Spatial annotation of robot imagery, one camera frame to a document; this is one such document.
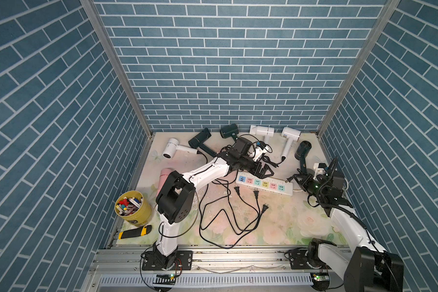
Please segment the white round hair dryer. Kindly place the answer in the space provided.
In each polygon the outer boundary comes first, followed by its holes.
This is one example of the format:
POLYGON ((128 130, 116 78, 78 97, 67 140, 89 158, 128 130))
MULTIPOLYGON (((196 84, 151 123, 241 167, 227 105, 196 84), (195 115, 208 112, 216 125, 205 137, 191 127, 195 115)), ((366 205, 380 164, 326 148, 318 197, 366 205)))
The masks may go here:
POLYGON ((179 140, 175 138, 170 138, 165 146, 165 149, 163 151, 163 157, 167 159, 171 159, 175 156, 176 152, 187 152, 192 154, 199 154, 199 151, 195 148, 190 148, 186 146, 180 145, 179 140))

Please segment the white multicolour power strip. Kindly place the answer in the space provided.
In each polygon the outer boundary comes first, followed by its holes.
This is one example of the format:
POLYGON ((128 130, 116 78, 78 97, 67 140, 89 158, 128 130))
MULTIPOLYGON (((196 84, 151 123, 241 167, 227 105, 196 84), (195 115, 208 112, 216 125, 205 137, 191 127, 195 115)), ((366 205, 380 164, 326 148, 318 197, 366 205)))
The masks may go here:
POLYGON ((248 187, 255 191, 275 193, 279 195, 292 196, 294 192, 293 183, 275 178, 259 179, 248 172, 239 172, 236 178, 238 186, 248 187))

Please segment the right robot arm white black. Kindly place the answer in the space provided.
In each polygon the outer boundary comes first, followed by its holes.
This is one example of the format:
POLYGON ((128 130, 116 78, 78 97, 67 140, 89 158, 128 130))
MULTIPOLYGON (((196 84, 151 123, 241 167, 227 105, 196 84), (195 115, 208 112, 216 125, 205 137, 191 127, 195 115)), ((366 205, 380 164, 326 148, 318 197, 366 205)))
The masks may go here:
POLYGON ((343 281, 347 292, 401 292, 404 262, 377 242, 368 227, 355 215, 351 203, 343 198, 342 186, 334 176, 316 178, 310 174, 292 176, 303 191, 314 196, 317 205, 336 225, 349 245, 344 252, 329 240, 314 238, 306 253, 307 263, 316 269, 329 267, 343 281))

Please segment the yellow cup with small items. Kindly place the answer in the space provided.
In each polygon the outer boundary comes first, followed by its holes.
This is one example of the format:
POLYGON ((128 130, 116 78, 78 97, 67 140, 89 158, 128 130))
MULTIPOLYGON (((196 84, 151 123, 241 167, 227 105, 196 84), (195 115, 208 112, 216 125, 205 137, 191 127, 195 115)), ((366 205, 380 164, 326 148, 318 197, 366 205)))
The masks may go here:
POLYGON ((147 198, 138 191, 122 194, 115 202, 116 215, 133 226, 140 227, 150 222, 153 208, 147 198))

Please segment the pink hair dryer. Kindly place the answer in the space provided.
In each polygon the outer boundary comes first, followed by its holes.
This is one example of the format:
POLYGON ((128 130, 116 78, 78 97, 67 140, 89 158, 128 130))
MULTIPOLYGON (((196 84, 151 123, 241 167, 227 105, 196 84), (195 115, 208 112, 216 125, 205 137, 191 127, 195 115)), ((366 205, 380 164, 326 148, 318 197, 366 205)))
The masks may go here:
POLYGON ((158 183, 158 189, 157 189, 157 194, 159 195, 162 187, 164 186, 164 183, 167 179, 167 177, 173 172, 173 169, 171 168, 164 168, 163 170, 161 170, 160 176, 159 176, 159 183, 158 183))

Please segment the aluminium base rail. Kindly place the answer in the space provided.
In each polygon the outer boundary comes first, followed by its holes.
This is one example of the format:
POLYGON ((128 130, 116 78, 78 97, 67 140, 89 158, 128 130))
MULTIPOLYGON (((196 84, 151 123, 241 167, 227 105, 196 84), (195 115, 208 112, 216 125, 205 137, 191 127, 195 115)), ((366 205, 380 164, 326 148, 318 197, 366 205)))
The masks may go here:
POLYGON ((146 246, 101 249, 85 292, 389 292, 386 260, 370 250, 328 244, 182 246, 162 269, 146 246))

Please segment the dark green slim hair dryer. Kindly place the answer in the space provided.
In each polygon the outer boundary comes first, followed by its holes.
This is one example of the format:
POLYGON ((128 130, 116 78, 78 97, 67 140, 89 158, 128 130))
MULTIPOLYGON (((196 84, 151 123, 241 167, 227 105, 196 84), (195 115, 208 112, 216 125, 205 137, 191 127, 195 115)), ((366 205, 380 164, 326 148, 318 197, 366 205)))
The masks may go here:
POLYGON ((207 153, 211 157, 216 157, 217 152, 210 149, 204 143, 211 137, 211 133, 208 128, 204 128, 195 137, 189 140, 189 145, 191 148, 199 148, 204 153, 207 153))

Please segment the black yellow utility knife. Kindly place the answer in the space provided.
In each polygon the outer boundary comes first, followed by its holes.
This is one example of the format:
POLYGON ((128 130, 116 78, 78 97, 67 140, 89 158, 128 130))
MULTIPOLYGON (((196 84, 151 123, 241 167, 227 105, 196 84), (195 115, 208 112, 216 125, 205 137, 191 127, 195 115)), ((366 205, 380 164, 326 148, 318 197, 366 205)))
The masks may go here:
POLYGON ((127 239, 127 238, 146 236, 152 232, 152 229, 153 229, 152 225, 145 225, 145 226, 141 226, 139 228, 122 231, 119 233, 118 239, 122 240, 122 239, 127 239))

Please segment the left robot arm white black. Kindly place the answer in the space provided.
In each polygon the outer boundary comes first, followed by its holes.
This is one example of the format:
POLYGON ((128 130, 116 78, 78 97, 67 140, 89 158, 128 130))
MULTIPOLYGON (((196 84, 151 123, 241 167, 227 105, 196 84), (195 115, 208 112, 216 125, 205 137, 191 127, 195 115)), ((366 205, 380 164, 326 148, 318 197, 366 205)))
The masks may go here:
POLYGON ((263 165, 249 156, 235 158, 225 152, 198 169, 169 174, 156 198, 160 225, 159 237, 153 244, 153 258, 160 269, 170 268, 176 259, 180 222, 189 215, 197 191, 235 170, 246 170, 259 179, 274 175, 267 164, 263 165))

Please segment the white boxy hair dryer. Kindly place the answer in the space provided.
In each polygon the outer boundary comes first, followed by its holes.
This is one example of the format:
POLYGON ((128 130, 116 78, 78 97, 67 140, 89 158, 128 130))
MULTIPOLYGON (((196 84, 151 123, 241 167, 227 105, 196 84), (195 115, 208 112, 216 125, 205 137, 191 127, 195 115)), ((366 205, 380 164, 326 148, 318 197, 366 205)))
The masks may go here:
POLYGON ((274 136, 274 128, 252 125, 249 134, 253 136, 263 136, 263 143, 267 146, 271 137, 274 136))

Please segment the dark green boxy hair dryer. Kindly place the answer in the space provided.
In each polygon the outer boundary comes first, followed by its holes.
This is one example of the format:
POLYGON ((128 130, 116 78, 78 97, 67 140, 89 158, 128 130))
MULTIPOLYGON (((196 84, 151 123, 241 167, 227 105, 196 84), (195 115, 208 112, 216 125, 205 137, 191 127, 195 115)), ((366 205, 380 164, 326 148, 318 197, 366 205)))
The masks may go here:
POLYGON ((238 134, 239 130, 237 124, 225 125, 220 129, 220 135, 223 139, 231 137, 234 141, 237 141, 238 134))

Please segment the dark teal round hair dryer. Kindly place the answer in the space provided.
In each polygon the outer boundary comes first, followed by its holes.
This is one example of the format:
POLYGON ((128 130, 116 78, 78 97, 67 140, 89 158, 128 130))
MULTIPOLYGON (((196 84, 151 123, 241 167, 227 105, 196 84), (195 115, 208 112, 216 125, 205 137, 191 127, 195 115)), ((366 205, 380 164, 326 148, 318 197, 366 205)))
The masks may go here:
POLYGON ((309 154, 310 150, 312 148, 312 145, 309 141, 302 141, 294 154, 294 157, 299 161, 300 163, 300 173, 301 174, 308 174, 307 171, 307 164, 306 164, 306 157, 309 154))

